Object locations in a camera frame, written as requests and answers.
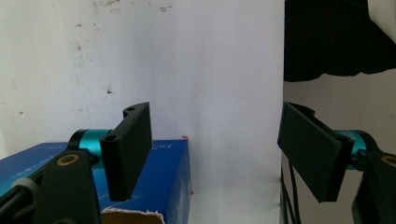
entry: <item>white surface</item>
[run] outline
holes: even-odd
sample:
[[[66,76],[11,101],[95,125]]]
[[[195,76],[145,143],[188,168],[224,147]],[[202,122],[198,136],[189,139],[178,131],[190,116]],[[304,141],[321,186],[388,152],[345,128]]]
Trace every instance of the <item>white surface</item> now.
[[[189,223],[278,223],[283,20],[272,0],[5,1],[1,156],[150,101],[155,139],[191,140]]]
[[[396,43],[396,0],[368,0],[370,19]]]

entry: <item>blue box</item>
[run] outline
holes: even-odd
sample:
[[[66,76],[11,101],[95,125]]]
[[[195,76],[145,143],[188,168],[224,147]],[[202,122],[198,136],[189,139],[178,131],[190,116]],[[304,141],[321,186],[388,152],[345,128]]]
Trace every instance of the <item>blue box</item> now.
[[[0,160],[0,195],[12,183],[32,174],[67,143],[43,143]],[[191,202],[191,174],[187,140],[157,140],[134,188],[131,200],[111,202],[103,169],[92,171],[104,224],[185,224]]]

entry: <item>black fabric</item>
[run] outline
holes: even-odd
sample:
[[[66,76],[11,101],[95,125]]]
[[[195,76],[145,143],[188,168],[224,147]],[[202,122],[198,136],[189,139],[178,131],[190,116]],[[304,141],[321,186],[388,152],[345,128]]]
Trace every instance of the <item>black fabric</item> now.
[[[396,68],[396,45],[370,20],[367,0],[288,0],[285,81]]]

